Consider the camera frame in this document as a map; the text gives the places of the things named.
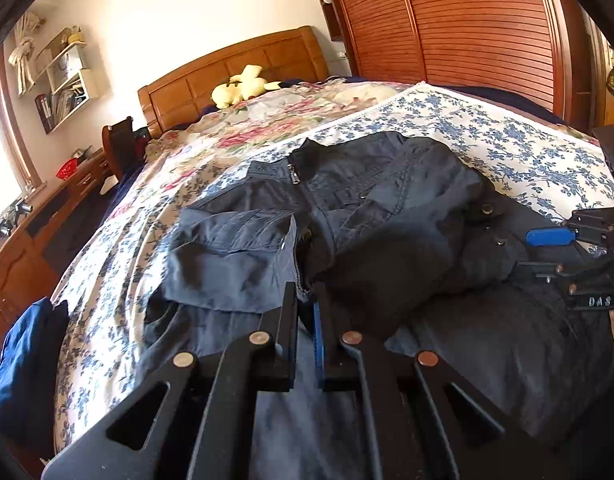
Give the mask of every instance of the bolt head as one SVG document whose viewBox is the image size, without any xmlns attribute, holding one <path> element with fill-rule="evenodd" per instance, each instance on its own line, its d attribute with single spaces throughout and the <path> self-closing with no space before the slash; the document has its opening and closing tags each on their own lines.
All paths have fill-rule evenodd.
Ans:
<svg viewBox="0 0 614 480">
<path fill-rule="evenodd" d="M 194 362 L 194 355 L 190 352 L 180 352 L 174 355 L 174 365 L 178 368 L 187 368 Z"/>
<path fill-rule="evenodd" d="M 350 330 L 349 332 L 345 332 L 341 339 L 343 343 L 347 345 L 357 345 L 363 340 L 363 335 L 360 332 Z"/>
<path fill-rule="evenodd" d="M 270 339 L 269 334 L 263 330 L 252 332 L 249 335 L 249 342 L 252 345 L 264 345 L 269 341 L 269 339 Z"/>
<path fill-rule="evenodd" d="M 436 366 L 438 364 L 438 356 L 431 350 L 423 350 L 418 354 L 418 363 L 422 366 Z"/>
</svg>

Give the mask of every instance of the wooden desk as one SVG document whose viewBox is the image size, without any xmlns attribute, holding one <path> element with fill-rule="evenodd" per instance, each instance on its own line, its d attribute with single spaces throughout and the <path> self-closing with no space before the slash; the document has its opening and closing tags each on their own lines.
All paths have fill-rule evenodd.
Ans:
<svg viewBox="0 0 614 480">
<path fill-rule="evenodd" d="M 0 246 L 0 351 L 5 335 L 34 301 L 53 294 L 60 275 L 43 257 L 74 210 L 111 175 L 102 150 L 66 181 L 50 180 L 30 199 L 34 210 Z"/>
</svg>

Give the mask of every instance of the zipper pull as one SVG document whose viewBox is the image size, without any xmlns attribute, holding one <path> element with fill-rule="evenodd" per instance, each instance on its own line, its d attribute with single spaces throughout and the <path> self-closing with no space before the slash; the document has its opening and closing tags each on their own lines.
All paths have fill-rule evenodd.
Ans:
<svg viewBox="0 0 614 480">
<path fill-rule="evenodd" d="M 298 173 L 296 173 L 296 169 L 293 164 L 287 164 L 287 169 L 289 170 L 289 176 L 292 179 L 292 184 L 300 184 L 301 180 L 298 178 Z"/>
</svg>

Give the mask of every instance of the yellow plush toy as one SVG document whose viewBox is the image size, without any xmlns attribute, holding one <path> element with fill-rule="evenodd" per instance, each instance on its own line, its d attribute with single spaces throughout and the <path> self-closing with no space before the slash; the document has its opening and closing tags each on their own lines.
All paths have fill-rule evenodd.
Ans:
<svg viewBox="0 0 614 480">
<path fill-rule="evenodd" d="M 242 73 L 231 76 L 229 82 L 213 89 L 212 101 L 218 108 L 228 108 L 240 103 L 243 99 L 258 97 L 268 90 L 278 90 L 280 81 L 268 83 L 258 77 L 263 68 L 258 65 L 247 65 Z"/>
</svg>

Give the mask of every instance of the window frame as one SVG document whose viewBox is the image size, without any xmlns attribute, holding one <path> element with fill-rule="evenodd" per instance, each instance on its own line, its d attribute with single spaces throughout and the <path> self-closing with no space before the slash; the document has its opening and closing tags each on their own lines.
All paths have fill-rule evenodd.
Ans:
<svg viewBox="0 0 614 480">
<path fill-rule="evenodd" d="M 0 47 L 0 140 L 23 196 L 30 195 L 42 186 L 42 180 L 24 145 L 16 115 L 11 104 L 7 83 L 5 53 Z"/>
</svg>

